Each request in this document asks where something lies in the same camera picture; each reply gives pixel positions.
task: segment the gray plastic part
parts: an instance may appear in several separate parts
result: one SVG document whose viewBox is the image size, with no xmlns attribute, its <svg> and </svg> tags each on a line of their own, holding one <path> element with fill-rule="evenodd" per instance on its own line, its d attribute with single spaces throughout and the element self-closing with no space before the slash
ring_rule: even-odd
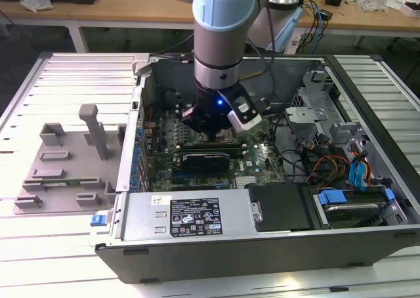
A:
<svg viewBox="0 0 420 298">
<path fill-rule="evenodd" d="M 38 195 L 19 196 L 15 199 L 14 204 L 19 208 L 34 208 L 41 207 L 42 200 Z"/>
<path fill-rule="evenodd" d="M 118 137 L 119 144 L 121 146 L 124 145 L 125 128 L 126 126 L 119 125 L 118 130 L 117 130 L 117 137 Z"/>
<path fill-rule="evenodd" d="M 63 169 L 34 169 L 32 178 L 34 179 L 61 179 L 64 176 Z"/>
<path fill-rule="evenodd" d="M 44 124 L 41 133 L 39 134 L 46 146 L 61 146 L 58 137 L 64 135 L 65 132 L 59 123 Z"/>
<path fill-rule="evenodd" d="M 80 206 L 95 206 L 102 202 L 97 193 L 79 193 L 76 201 Z"/>
<path fill-rule="evenodd" d="M 89 133 L 85 134 L 85 139 L 86 139 L 86 143 L 87 143 L 89 146 L 93 146 L 93 145 L 95 145 L 95 144 L 94 144 L 94 142 L 93 142 L 93 139 L 92 139 L 91 134 L 89 134 Z"/>
<path fill-rule="evenodd" d="M 23 183 L 22 188 L 24 188 L 26 192 L 37 192 L 37 191 L 45 192 L 45 188 L 41 183 Z"/>
<path fill-rule="evenodd" d="M 106 147 L 106 137 L 104 126 L 98 123 L 96 116 L 98 107 L 96 104 L 82 104 L 79 111 L 79 117 L 86 122 L 87 128 L 91 134 L 92 140 L 98 151 L 101 160 L 108 159 L 108 148 Z"/>
<path fill-rule="evenodd" d="M 89 146 L 85 139 L 86 132 L 67 132 L 62 136 L 58 136 L 61 147 L 58 151 L 68 151 L 68 160 L 49 160 L 42 161 L 39 159 L 41 154 L 57 152 L 57 147 L 46 146 L 41 144 L 38 150 L 36 159 L 32 163 L 29 175 L 26 181 L 33 182 L 32 171 L 48 170 L 48 169 L 63 169 L 65 174 L 60 179 L 45 179 L 49 181 L 48 185 L 43 186 L 41 183 L 24 183 L 19 197 L 28 196 L 32 192 L 36 192 L 40 200 L 43 201 L 40 207 L 34 204 L 27 207 L 19 207 L 21 203 L 14 206 L 15 214 L 32 214 L 32 213 L 63 213 L 76 211 L 100 211 L 111 209 L 114 206 L 114 201 L 111 192 L 106 194 L 106 183 L 110 183 L 110 188 L 115 188 L 117 185 L 117 177 L 119 170 L 119 162 L 121 160 L 122 146 L 119 143 L 117 132 L 106 132 L 108 160 L 98 159 L 98 152 L 94 146 Z M 100 181 L 85 183 L 82 185 L 71 185 L 72 179 L 99 179 Z M 100 205 L 77 202 L 77 195 L 81 193 L 98 194 L 101 199 Z"/>
<path fill-rule="evenodd" d="M 60 151 L 55 151 L 55 152 L 42 152 L 39 159 L 41 161 L 69 160 L 70 153 L 68 150 L 60 150 Z"/>
<path fill-rule="evenodd" d="M 112 188 L 112 184 L 108 181 L 105 186 L 105 196 L 110 204 L 114 204 L 116 202 L 116 195 L 116 191 Z"/>
<path fill-rule="evenodd" d="M 85 190 L 94 190 L 97 188 L 104 188 L 105 183 L 102 181 L 101 178 L 97 178 L 96 181 L 82 181 L 80 182 L 81 187 Z"/>
</svg>

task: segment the connector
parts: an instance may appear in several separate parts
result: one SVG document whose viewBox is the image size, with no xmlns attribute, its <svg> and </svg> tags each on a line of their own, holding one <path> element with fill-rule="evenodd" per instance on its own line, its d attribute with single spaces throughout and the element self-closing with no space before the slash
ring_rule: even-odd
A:
<svg viewBox="0 0 420 298">
<path fill-rule="evenodd" d="M 331 18 L 333 18 L 333 13 L 326 11 L 325 9 L 321 9 L 320 14 L 321 14 L 321 19 L 323 21 L 329 21 L 331 20 Z"/>
</svg>

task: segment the blue latch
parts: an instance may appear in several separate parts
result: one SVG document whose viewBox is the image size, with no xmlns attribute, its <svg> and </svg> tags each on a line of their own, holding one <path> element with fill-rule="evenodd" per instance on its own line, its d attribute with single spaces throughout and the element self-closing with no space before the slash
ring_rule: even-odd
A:
<svg viewBox="0 0 420 298">
<path fill-rule="evenodd" d="M 385 189 L 385 195 L 387 196 L 388 200 L 391 202 L 392 200 L 395 200 L 394 192 L 390 188 Z"/>
<path fill-rule="evenodd" d="M 342 190 L 325 190 L 318 194 L 321 205 L 328 203 L 346 203 L 347 199 Z"/>
<path fill-rule="evenodd" d="M 91 220 L 91 226 L 106 226 L 106 215 L 93 215 Z"/>
</svg>

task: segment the power supply label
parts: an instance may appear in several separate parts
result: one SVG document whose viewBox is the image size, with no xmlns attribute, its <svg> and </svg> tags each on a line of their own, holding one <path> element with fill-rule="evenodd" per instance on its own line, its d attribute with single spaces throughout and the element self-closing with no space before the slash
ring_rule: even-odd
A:
<svg viewBox="0 0 420 298">
<path fill-rule="evenodd" d="M 171 200 L 172 237 L 222 234 L 218 198 Z"/>
</svg>

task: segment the table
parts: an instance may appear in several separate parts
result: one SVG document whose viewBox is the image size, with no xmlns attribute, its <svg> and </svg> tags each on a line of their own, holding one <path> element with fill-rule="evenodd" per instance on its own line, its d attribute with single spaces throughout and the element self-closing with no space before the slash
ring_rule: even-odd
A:
<svg viewBox="0 0 420 298">
<path fill-rule="evenodd" d="M 54 9 L 32 12 L 18 2 L 0 2 L 0 9 L 15 24 L 64 26 L 76 52 L 89 49 L 82 27 L 193 29 L 191 5 L 173 0 L 96 0 L 93 5 L 53 3 Z M 0 24 L 8 24 L 0 14 Z"/>
<path fill-rule="evenodd" d="M 388 12 L 362 12 L 356 2 L 344 1 L 340 7 L 323 5 L 333 18 L 325 31 L 337 35 L 420 37 L 420 19 L 395 9 Z M 19 3 L 0 3 L 0 9 L 16 24 L 65 26 L 78 53 L 89 52 L 82 27 L 193 29 L 191 5 L 172 0 L 96 0 L 93 5 L 54 3 L 54 9 L 30 12 Z M 0 24 L 8 23 L 0 16 Z M 305 10 L 286 53 L 294 54 L 302 34 L 312 25 Z"/>
<path fill-rule="evenodd" d="M 368 60 L 369 56 L 353 56 Z M 147 54 L 54 54 L 40 58 L 0 117 L 0 297 L 407 297 L 420 292 L 420 246 L 370 267 L 286 272 L 150 285 L 125 285 L 95 255 L 91 214 L 12 213 L 46 121 L 87 131 L 80 104 L 98 104 L 105 130 L 126 123 L 135 77 Z M 108 227 L 97 228 L 107 233 Z"/>
</svg>

